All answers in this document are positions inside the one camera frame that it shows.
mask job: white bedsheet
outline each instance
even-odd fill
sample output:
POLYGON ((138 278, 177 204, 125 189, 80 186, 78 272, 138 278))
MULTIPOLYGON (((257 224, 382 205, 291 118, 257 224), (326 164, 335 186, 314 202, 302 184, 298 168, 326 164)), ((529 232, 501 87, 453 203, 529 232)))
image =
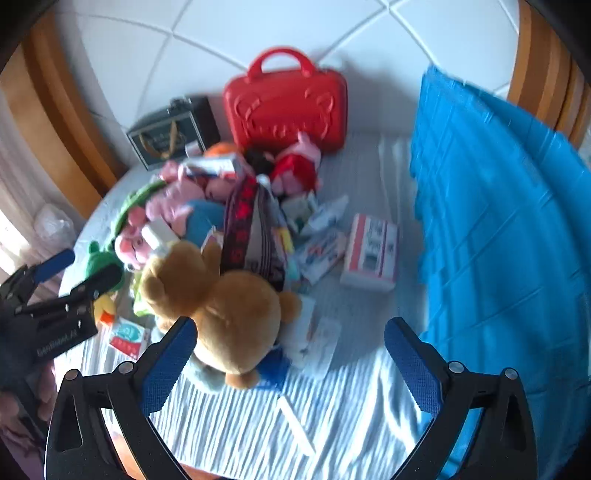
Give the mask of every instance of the white bedsheet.
MULTIPOLYGON (((393 316, 403 316, 416 331, 424 326, 424 291, 417 282, 422 233, 414 221, 408 159, 407 140, 359 134, 349 135, 346 148, 321 166, 320 200, 350 197, 343 228, 355 213, 376 215, 399 223, 401 242, 392 294, 342 287, 341 265, 311 291, 319 314, 342 325, 326 379, 290 371, 285 383, 316 455, 301 453, 274 394, 225 387, 219 395, 206 395, 182 375, 164 408, 151 416, 181 462, 234 479, 379 480, 390 478, 411 452, 420 412, 383 340, 385 322, 393 316)), ((62 292, 82 279, 89 241, 104 241, 122 199, 149 176, 134 169, 105 197, 76 244, 77 260, 64 275, 62 292)), ((56 359, 57 378, 69 368, 85 375, 112 371, 125 358, 107 339, 108 330, 102 329, 56 359)), ((111 411, 105 418, 109 428, 118 428, 111 411)))

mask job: red plush toy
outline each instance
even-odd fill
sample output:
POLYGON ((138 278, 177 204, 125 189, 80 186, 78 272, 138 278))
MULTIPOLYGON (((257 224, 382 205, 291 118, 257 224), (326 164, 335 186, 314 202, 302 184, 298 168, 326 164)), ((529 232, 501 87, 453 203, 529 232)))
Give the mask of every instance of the red plush toy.
POLYGON ((275 159, 271 188, 276 196, 292 196, 311 192, 319 187, 316 171, 322 154, 308 135, 298 133, 298 143, 286 148, 275 159))

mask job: brown teddy bear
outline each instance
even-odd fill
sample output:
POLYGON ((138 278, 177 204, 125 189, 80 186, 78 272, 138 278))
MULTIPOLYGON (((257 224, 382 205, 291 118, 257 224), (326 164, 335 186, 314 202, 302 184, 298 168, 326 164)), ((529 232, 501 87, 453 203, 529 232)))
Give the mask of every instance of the brown teddy bear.
POLYGON ((220 275, 220 246, 209 242, 203 253, 180 241, 164 258, 152 257, 144 268, 141 294, 160 317, 163 332, 180 316, 197 325, 195 355, 226 374, 234 388, 258 383, 255 367, 271 350, 281 322, 301 312, 292 292, 277 293, 262 277, 245 270, 220 275))

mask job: pink and white box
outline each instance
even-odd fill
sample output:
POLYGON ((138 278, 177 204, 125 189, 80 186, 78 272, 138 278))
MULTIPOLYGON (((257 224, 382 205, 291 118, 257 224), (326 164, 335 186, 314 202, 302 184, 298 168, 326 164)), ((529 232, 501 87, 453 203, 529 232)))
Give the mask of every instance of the pink and white box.
POLYGON ((353 219, 343 285, 387 292, 396 285, 398 227, 393 223, 358 213, 353 219))

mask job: red suitcase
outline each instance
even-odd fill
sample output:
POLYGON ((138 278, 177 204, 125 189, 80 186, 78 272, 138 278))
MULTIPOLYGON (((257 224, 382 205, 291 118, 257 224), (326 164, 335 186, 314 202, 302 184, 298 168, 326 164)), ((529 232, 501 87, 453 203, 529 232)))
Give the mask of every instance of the red suitcase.
POLYGON ((340 149, 347 131, 347 83, 335 70, 317 69, 302 52, 271 48, 259 55, 245 76, 223 92, 234 142, 240 147, 278 153, 306 132, 324 152, 340 149), (271 55, 295 57, 299 69, 263 73, 271 55))

